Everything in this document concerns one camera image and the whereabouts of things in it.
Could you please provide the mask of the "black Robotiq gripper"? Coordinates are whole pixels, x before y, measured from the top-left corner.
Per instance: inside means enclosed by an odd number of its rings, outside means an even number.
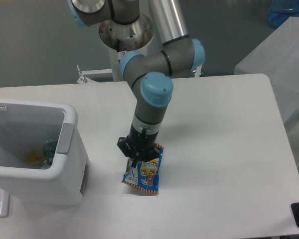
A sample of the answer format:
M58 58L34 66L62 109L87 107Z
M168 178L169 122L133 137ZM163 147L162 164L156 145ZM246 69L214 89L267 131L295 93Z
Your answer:
M146 129L137 131L133 125L127 137L119 137L117 146L125 157L137 159L138 161L148 162L159 158L161 148L155 146L158 132L147 134Z

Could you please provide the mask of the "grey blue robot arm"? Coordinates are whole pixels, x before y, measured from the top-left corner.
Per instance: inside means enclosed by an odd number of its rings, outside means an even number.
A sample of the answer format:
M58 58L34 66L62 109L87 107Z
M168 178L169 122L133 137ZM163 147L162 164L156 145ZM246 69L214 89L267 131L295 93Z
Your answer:
M119 149L133 165L157 158L155 140L172 97L171 77L205 61L201 42L188 34L179 1L149 2L162 41L162 50L150 55L139 52L154 32L140 13L139 1L70 0L68 6L80 27L98 24L103 43L122 55L119 69L137 104L129 135L118 140Z

